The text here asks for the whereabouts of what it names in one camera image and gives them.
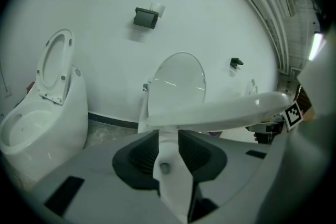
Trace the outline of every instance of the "toilet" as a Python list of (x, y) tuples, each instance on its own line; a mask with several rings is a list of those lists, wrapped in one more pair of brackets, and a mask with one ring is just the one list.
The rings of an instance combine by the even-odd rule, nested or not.
[(86, 87), (80, 70), (72, 65), (74, 48), (69, 29), (47, 41), (34, 86), (0, 125), (4, 157), (35, 181), (82, 150), (86, 142)]
[(144, 86), (138, 132), (159, 130), (153, 178), (160, 182), (161, 200), (180, 222), (187, 223), (193, 177), (178, 153), (178, 130), (208, 132), (246, 127), (290, 106), (285, 94), (257, 94), (254, 80), (251, 84), (253, 91), (245, 97), (204, 103), (202, 65), (193, 55), (179, 52), (164, 60)]

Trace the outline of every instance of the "toilet paper roll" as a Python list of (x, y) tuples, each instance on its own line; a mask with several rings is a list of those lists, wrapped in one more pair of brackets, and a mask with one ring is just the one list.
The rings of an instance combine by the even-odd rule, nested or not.
[(157, 12), (160, 18), (162, 18), (162, 15), (165, 9), (166, 9), (166, 6), (160, 3), (152, 3), (150, 7), (150, 10)]

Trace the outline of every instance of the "black and white square marker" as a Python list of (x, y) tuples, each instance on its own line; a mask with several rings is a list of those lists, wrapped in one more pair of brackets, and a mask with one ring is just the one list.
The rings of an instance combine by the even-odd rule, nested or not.
[(288, 109), (281, 113), (285, 120), (287, 129), (290, 130), (302, 121), (302, 115), (298, 103), (295, 101)]

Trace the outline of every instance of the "wall outlet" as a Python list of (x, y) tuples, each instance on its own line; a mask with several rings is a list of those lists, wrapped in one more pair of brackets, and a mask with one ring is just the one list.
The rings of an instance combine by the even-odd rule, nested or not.
[(2, 86), (1, 94), (3, 98), (9, 97), (12, 95), (12, 89), (10, 84), (6, 84), (6, 86)]

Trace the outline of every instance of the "cable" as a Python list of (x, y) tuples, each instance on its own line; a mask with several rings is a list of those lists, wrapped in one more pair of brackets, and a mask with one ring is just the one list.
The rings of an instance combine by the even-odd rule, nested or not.
[(6, 92), (8, 92), (8, 91), (7, 91), (6, 82), (5, 82), (5, 79), (4, 79), (4, 75), (2, 74), (1, 65), (0, 65), (0, 73), (1, 73), (2, 81), (3, 81), (3, 83), (4, 83), (4, 86), (5, 86), (5, 90), (6, 90)]

